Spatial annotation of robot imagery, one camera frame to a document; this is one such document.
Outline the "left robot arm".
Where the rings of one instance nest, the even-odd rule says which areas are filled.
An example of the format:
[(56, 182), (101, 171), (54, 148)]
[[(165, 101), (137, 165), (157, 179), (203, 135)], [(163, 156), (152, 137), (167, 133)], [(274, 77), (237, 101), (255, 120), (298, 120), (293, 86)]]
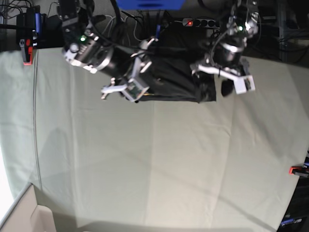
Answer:
[(192, 73), (222, 77), (221, 94), (255, 91), (249, 62), (242, 57), (247, 41), (259, 32), (259, 12), (255, 0), (234, 0), (228, 16), (221, 21), (220, 34), (202, 60), (191, 65)]

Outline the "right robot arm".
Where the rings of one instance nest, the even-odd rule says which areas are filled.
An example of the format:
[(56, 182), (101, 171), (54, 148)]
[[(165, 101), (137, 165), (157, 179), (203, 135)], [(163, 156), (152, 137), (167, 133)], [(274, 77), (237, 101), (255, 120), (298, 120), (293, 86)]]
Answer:
[(119, 93), (130, 102), (137, 102), (149, 93), (150, 87), (141, 75), (152, 64), (148, 49), (158, 39), (143, 40), (138, 47), (122, 45), (126, 25), (116, 1), (112, 1), (112, 6), (116, 25), (111, 36), (106, 37), (96, 26), (105, 17), (93, 15), (93, 1), (85, 0), (83, 4), (78, 0), (58, 1), (65, 42), (63, 56), (72, 66), (109, 76), (110, 83), (101, 89), (103, 100), (112, 93)]

